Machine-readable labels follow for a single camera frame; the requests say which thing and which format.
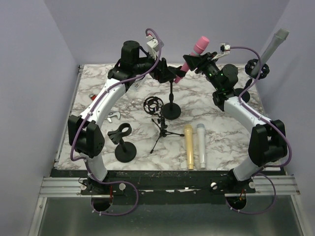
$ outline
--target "mini tripod stand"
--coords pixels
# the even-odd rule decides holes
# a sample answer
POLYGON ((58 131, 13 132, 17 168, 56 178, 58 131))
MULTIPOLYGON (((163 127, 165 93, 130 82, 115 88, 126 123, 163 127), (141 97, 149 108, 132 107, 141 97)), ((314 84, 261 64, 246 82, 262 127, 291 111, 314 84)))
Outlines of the mini tripod stand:
POLYGON ((158 116, 157 122, 154 119, 151 119, 152 122, 154 124, 156 124, 156 126, 159 129, 159 136, 158 136, 157 141, 154 144, 152 150, 150 151, 150 153, 153 153, 154 148, 156 147, 156 145, 157 145, 157 143, 161 137, 166 137, 169 134, 175 134, 175 135, 179 135, 181 137, 185 136, 184 134, 178 134, 178 133, 169 132, 166 130, 166 128, 168 126, 165 124, 165 117, 163 116, 163 114, 161 112, 163 105, 164 105, 163 101, 160 98, 154 97, 154 96, 148 97, 143 103, 143 108, 144 108, 146 113, 148 113, 150 115, 158 116))
POLYGON ((185 136, 184 134, 178 134, 178 133, 174 133, 174 132, 169 132, 169 131, 167 131, 167 130, 166 130, 167 125, 165 124, 165 118, 164 118, 164 116, 163 116, 161 113, 158 114, 157 123, 156 123, 156 121, 155 121, 154 119, 151 119, 151 120, 152 120, 153 123, 156 124, 157 127, 159 128, 159 136, 158 136, 157 141, 156 141, 156 143, 154 144, 152 150, 150 151, 151 154, 152 154, 152 152, 154 151, 154 148, 156 147, 156 145, 157 145, 157 143, 158 143, 158 141, 159 141, 159 139, 160 139, 161 137, 166 137, 166 136, 169 135, 169 134, 175 134, 175 135, 179 135, 179 136, 181 136, 181 137, 184 137, 184 136, 185 136))

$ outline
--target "yellow microphone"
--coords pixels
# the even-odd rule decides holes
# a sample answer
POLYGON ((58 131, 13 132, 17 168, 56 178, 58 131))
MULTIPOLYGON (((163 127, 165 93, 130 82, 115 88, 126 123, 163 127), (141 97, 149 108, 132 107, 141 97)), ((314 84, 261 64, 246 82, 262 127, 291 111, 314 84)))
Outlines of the yellow microphone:
POLYGON ((189 170, 193 170, 193 144, 192 144, 192 126, 186 124, 184 126, 186 151, 187 151, 187 165, 189 170))

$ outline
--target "gray microphone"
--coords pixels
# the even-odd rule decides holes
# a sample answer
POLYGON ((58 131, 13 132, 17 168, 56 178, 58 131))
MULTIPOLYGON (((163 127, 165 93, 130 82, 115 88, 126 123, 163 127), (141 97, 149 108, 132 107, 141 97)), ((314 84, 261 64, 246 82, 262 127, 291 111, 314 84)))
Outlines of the gray microphone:
MULTIPOLYGON (((279 47, 279 45, 282 44, 286 40, 288 35, 289 35, 289 31, 287 31, 286 29, 280 29, 274 34, 274 37, 272 38, 271 42, 269 43, 267 49, 264 51, 263 55, 260 57, 261 63, 263 65, 267 62, 267 60, 275 52, 277 47, 279 47)), ((257 63, 255 65, 254 69, 251 72, 251 76, 253 78, 255 78, 258 74, 258 71, 259 71, 259 63, 257 63)))

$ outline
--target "cable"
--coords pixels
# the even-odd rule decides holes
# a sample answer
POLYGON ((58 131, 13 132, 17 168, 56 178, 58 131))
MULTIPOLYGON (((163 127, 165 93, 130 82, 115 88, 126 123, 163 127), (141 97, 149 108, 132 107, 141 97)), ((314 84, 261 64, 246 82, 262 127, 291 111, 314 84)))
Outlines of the cable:
POLYGON ((286 162, 284 162, 283 164, 280 164, 280 165, 266 165, 266 166, 264 166, 264 168, 266 168, 266 167, 284 167, 284 166, 286 166, 287 164, 289 164, 290 161, 291 161, 291 159, 292 159, 292 148, 291 148, 291 144, 290 144, 289 140, 287 139, 287 137, 286 137, 274 124, 272 124, 270 121, 266 120, 266 119, 263 118, 263 117, 260 117, 258 114, 256 114, 255 112, 253 112, 252 109, 251 109, 251 107, 249 107, 249 106, 248 106, 245 102, 243 102, 243 100, 242 100, 243 94, 244 94, 245 92, 247 92, 251 87, 253 87, 253 86, 257 83, 257 81, 258 81, 258 79, 259 79, 259 76, 260 76, 260 73, 261 73, 261 69, 262 69, 262 67, 263 67, 263 65, 261 64, 260 56, 259 56, 259 54, 258 54, 255 50, 253 50, 253 49, 251 49, 251 48, 248 48, 248 47, 236 46, 236 47, 231 47, 231 49, 246 49, 246 50, 252 51, 252 52, 255 53, 256 56, 258 57, 258 61, 259 61, 259 65, 260 65, 260 68, 259 68, 260 70, 259 70, 259 72, 258 72, 258 75, 257 75, 257 77, 254 79, 254 82, 253 82, 248 88, 246 88, 245 90, 243 90, 243 91, 241 92, 241 94, 238 96, 238 100, 239 100, 240 104, 241 104, 247 111, 249 111, 251 114, 253 114, 253 115, 254 115, 255 117, 257 117, 258 119, 262 120, 263 122, 265 122, 265 123, 268 124, 269 126, 271 126, 271 127, 284 139, 284 141, 286 142, 286 145, 287 145, 287 148, 288 148, 288 153, 289 153, 286 162))
MULTIPOLYGON (((146 35, 148 35, 148 31, 151 31, 151 32, 155 35, 155 37, 157 38, 157 41, 158 41, 159 45, 161 45, 161 40, 160 40, 158 34, 157 34, 153 29, 147 28, 146 31, 145 31, 145 32, 146 32, 146 35)), ((88 162, 86 161, 86 158, 85 158, 85 157, 83 157, 83 156, 80 156, 80 157, 78 157, 78 158, 74 158, 74 157, 73 157, 74 147, 75 147, 76 142, 77 142, 77 140, 78 140, 79 134, 80 134, 82 128, 84 127, 85 122, 86 122, 86 121, 88 120, 88 118, 91 116, 91 114, 93 113, 94 109, 97 107, 97 105, 98 105, 99 102, 102 100, 102 98, 103 98, 111 89, 113 89, 113 88, 116 87, 117 85, 121 85, 121 84, 125 84, 125 83, 127 83, 127 82, 135 81, 135 80, 137 80, 137 79, 139 79, 139 78, 140 78, 140 79, 143 79, 147 74, 149 74, 149 73, 158 65, 158 62, 159 62, 160 57, 161 57, 161 53, 162 53, 162 49, 161 49, 161 47, 160 47, 160 48, 159 48, 159 51, 158 51, 157 60, 156 60, 156 62, 154 63, 154 65, 153 65, 148 71, 146 71, 145 73, 143 73, 143 74, 141 74, 141 75, 137 75, 137 76, 135 76, 135 77, 133 77, 133 78, 130 78, 130 79, 127 79, 127 80, 124 80, 124 81, 119 81, 118 83, 115 83, 114 85, 110 86, 110 87, 107 89, 107 91, 103 92, 103 93, 100 95, 100 97, 97 99, 97 101, 95 101, 94 105, 93 105, 92 108, 90 109, 90 112, 86 115, 86 117, 85 117, 84 120, 82 121, 81 125, 79 126, 77 133, 76 133, 75 136, 74 136, 74 140, 73 140, 73 143, 72 143, 72 146, 71 146, 71 151, 70 151, 70 159, 71 159, 71 161, 84 160, 84 163, 85 163, 85 165, 86 165, 86 168, 87 168, 87 170, 88 170, 88 173, 90 174, 90 176, 91 176, 96 182, 98 182, 98 183, 100 183, 100 184, 104 184, 104 185, 109 185, 109 184, 110 184, 110 185, 111 185, 111 184, 117 184, 117 183, 124 183, 124 184, 128 184, 128 185, 130 185, 131 187, 133 187, 134 190, 135 190, 135 192, 136 192, 136 202, 135 202, 135 204, 133 205, 133 207, 132 207, 130 210, 128 210, 128 211, 126 211, 126 212, 123 212, 123 213, 107 213, 107 212, 99 212, 99 211, 96 211, 96 210, 94 209, 94 211, 96 211, 97 213, 99 213, 99 214, 101 214, 101 215, 121 216, 121 215, 129 214, 130 212, 134 211, 134 210, 136 209, 136 207, 137 207, 137 205, 138 205, 138 201, 139 201, 139 193, 138 193, 138 190, 137 190, 136 186, 134 186, 134 185, 133 185, 132 183, 130 183, 130 182, 126 182, 126 181, 102 182, 102 181, 100 181, 99 179, 97 179, 97 178, 95 177, 95 175, 91 172, 91 170, 90 170, 90 168, 89 168, 89 165, 88 165, 88 162)))
POLYGON ((268 179, 272 185, 272 188, 274 189, 274 198, 273 198, 270 206, 268 206, 265 210, 262 210, 262 211, 246 212, 246 211, 237 210, 237 209, 231 207, 231 205, 228 203, 227 199, 225 199, 225 202, 228 205, 228 207, 230 208, 230 210, 235 211, 237 213, 245 214, 245 215, 259 215, 259 214, 263 214, 263 213, 269 211, 276 204, 277 192, 276 192, 276 187, 275 187, 274 183, 272 182, 272 180, 268 176, 266 176, 262 173, 258 173, 257 176, 264 176, 266 179, 268 179))

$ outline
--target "pink cylinder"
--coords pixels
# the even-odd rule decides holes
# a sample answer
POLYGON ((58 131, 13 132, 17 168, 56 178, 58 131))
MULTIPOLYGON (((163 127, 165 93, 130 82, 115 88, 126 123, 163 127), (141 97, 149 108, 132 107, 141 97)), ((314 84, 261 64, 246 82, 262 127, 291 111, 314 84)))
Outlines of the pink cylinder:
MULTIPOLYGON (((190 55, 198 56, 202 54, 206 50, 209 42, 210 41, 207 37, 201 36, 201 38, 196 42, 195 46, 193 47, 193 51, 190 53, 190 55)), ((182 66, 181 70, 184 72, 187 72, 189 70, 189 67, 186 62, 182 66)), ((182 79, 181 77, 177 76, 177 78, 175 79, 175 83, 177 84, 178 82, 180 82, 181 79, 182 79)))

